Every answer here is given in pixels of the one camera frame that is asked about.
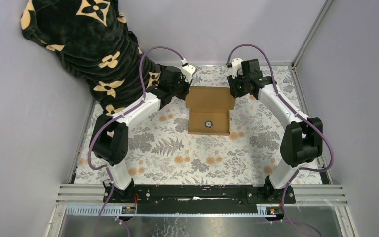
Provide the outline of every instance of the box flap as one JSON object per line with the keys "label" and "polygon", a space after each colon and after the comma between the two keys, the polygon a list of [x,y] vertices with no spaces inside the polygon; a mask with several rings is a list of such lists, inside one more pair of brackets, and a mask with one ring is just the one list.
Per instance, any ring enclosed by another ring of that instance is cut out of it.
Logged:
{"label": "box flap", "polygon": [[226,87],[192,86],[185,98],[189,108],[232,110],[234,103],[235,98]]}

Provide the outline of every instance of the cable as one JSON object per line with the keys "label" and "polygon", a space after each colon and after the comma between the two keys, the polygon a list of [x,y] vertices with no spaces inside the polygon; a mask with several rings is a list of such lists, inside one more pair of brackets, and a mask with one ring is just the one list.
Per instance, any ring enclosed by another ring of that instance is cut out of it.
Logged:
{"label": "cable", "polygon": [[[275,90],[275,93],[277,94],[278,98],[280,98],[280,100],[295,114],[295,116],[297,116],[298,118],[300,118],[302,121],[304,121],[309,127],[311,127],[321,138],[322,140],[325,142],[326,146],[328,147],[329,149],[329,153],[330,153],[330,161],[329,161],[329,164],[326,168],[323,168],[323,169],[311,169],[311,168],[305,168],[305,167],[301,167],[299,168],[295,173],[294,175],[290,178],[290,180],[288,181],[288,183],[286,184],[285,188],[284,188],[284,193],[282,195],[282,208],[283,208],[283,211],[285,213],[285,206],[284,206],[284,198],[285,198],[285,192],[287,191],[288,189],[288,186],[290,185],[291,181],[297,176],[297,174],[299,173],[300,170],[308,170],[308,171],[313,171],[313,172],[326,172],[327,170],[329,170],[332,165],[333,165],[333,162],[334,162],[334,152],[333,152],[333,148],[332,148],[332,145],[329,143],[329,140],[323,135],[322,132],[320,132],[319,129],[317,129],[316,126],[314,126],[313,124],[311,124],[306,118],[304,118],[303,116],[301,116],[300,114],[298,114],[296,111],[296,109],[294,109],[289,103],[288,101],[286,101],[284,99],[284,97],[282,97],[282,95],[279,93],[278,91],[278,87],[277,87],[277,82],[275,80],[275,77],[274,77],[274,71],[272,69],[272,66],[271,66],[271,62],[269,61],[268,57],[265,55],[265,53],[259,48],[257,47],[256,45],[253,45],[253,44],[241,44],[237,47],[235,47],[229,54],[229,57],[227,59],[227,62],[230,63],[230,59],[231,59],[231,56],[233,54],[233,52],[235,52],[235,50],[237,50],[238,48],[240,47],[244,47],[244,46],[249,46],[249,47],[253,47],[255,49],[257,49],[259,52],[261,52],[261,54],[264,56],[266,62],[268,63],[268,66],[269,66],[269,70],[270,70],[270,73],[271,73],[271,78],[272,78],[272,85],[274,87],[274,90]],[[310,226],[309,224],[307,223],[303,223],[303,222],[298,222],[298,221],[292,221],[290,219],[290,217],[287,215],[287,213],[285,214],[287,216],[287,219],[288,221],[298,230],[300,231],[301,233],[303,233],[304,235],[306,236],[309,236],[309,237],[315,237],[315,236],[312,236],[308,233],[306,233],[305,231],[303,230],[300,230],[300,228],[298,228],[295,223],[300,223],[300,224],[304,224],[304,225],[307,225],[307,226]],[[319,236],[322,236],[322,233],[320,231],[318,231],[316,228],[312,227],[314,230],[316,230],[318,233],[319,233]]]}
{"label": "cable", "polygon": [[123,221],[120,219],[120,225],[124,224],[125,225],[125,228],[127,230],[127,237],[130,237],[130,227],[128,226],[127,222],[126,221]]}
{"label": "cable", "polygon": [[150,48],[146,53],[144,53],[142,55],[142,57],[140,58],[140,64],[139,64],[139,76],[140,76],[140,84],[142,85],[142,91],[143,91],[143,95],[142,95],[142,98],[143,100],[141,100],[136,106],[132,107],[131,109],[127,110],[126,112],[124,112],[123,114],[121,115],[118,115],[117,117],[111,119],[110,121],[108,121],[107,123],[105,123],[98,131],[97,133],[95,134],[94,138],[92,139],[91,141],[91,144],[89,145],[89,151],[88,151],[88,165],[89,167],[92,169],[92,170],[100,170],[102,168],[105,168],[106,171],[107,171],[107,174],[110,178],[110,182],[111,182],[111,191],[110,191],[110,194],[108,194],[107,196],[107,199],[105,200],[101,210],[99,211],[98,213],[98,217],[97,217],[97,221],[96,221],[96,224],[95,224],[95,229],[94,229],[94,237],[97,236],[97,231],[98,231],[98,225],[99,225],[99,220],[101,218],[101,214],[105,208],[105,206],[107,205],[108,201],[110,200],[111,198],[111,195],[113,194],[114,192],[114,187],[115,187],[115,184],[114,184],[114,179],[113,179],[113,176],[111,175],[110,173],[110,170],[108,169],[108,166],[106,164],[104,165],[101,165],[99,167],[94,167],[92,165],[92,162],[91,162],[91,154],[92,154],[92,150],[94,149],[94,145],[95,145],[95,142],[96,140],[98,139],[98,137],[101,135],[102,131],[104,131],[105,128],[107,128],[110,124],[112,124],[113,122],[117,121],[118,119],[124,117],[125,115],[133,112],[134,110],[136,110],[138,107],[140,107],[144,102],[145,102],[145,99],[146,99],[146,89],[145,89],[145,81],[143,80],[143,73],[142,73],[142,67],[143,67],[143,61],[144,61],[144,58],[146,57],[146,55],[154,50],[154,49],[157,49],[157,48],[163,48],[163,49],[167,49],[167,50],[170,50],[174,53],[176,53],[181,60],[184,60],[184,58],[182,57],[182,55],[180,53],[178,53],[177,51],[175,51],[174,49],[171,49],[171,48],[168,48],[168,47],[164,47],[164,46],[156,46],[156,47],[153,47],[153,48]]}
{"label": "cable", "polygon": [[134,210],[136,211],[136,205],[137,205],[137,202],[139,201],[139,195],[138,194],[135,194],[134,195]]}
{"label": "cable", "polygon": [[[263,222],[257,222],[256,224],[279,224],[279,223],[284,223],[284,222],[291,223],[288,220],[280,220],[280,221],[263,221]],[[309,227],[310,229],[315,230],[317,233],[321,234],[320,231],[316,227],[312,226],[311,224],[308,224],[306,222],[301,222],[301,221],[292,221],[292,222],[298,225],[305,225]]]}

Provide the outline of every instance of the small round object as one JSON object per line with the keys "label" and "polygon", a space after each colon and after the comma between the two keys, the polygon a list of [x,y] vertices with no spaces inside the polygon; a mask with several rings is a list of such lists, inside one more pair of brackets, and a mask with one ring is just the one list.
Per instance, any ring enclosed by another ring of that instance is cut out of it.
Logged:
{"label": "small round object", "polygon": [[212,126],[213,126],[213,122],[211,122],[211,121],[205,122],[205,127],[211,128]]}

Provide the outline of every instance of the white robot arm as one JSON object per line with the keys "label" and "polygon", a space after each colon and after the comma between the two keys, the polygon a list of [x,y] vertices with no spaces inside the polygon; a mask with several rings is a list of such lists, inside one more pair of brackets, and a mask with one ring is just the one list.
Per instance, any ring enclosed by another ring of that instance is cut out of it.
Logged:
{"label": "white robot arm", "polygon": [[[144,99],[141,98],[123,111],[113,114],[113,118],[119,115],[123,116],[107,127],[94,145],[95,155],[107,165],[116,188],[120,190],[125,190],[132,182],[124,161],[128,150],[128,131],[171,102],[172,97],[185,99],[189,92],[192,77],[197,71],[197,67],[188,64],[185,59],[181,62],[183,66],[180,69],[166,67],[161,74],[159,83],[147,89]],[[110,119],[111,117],[107,115],[98,117],[92,139],[96,132]]]}
{"label": "white robot arm", "polygon": [[243,61],[235,58],[231,66],[232,75],[227,79],[234,98],[246,94],[253,95],[271,110],[285,128],[280,147],[283,159],[277,169],[265,180],[265,185],[269,185],[271,189],[280,190],[300,167],[322,154],[322,139],[311,128],[308,128],[307,124],[297,117],[297,114],[309,120],[320,131],[322,131],[322,122],[319,118],[310,118],[300,111],[277,86],[279,94],[297,111],[293,113],[278,97],[271,76],[263,77],[257,59]]}

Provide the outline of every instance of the red wire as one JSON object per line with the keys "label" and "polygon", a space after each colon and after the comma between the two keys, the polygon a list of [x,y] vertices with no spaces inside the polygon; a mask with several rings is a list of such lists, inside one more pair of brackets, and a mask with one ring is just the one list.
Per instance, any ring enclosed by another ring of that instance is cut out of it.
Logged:
{"label": "red wire", "polygon": [[135,194],[134,195],[134,209],[136,209],[137,201],[139,200],[139,195]]}

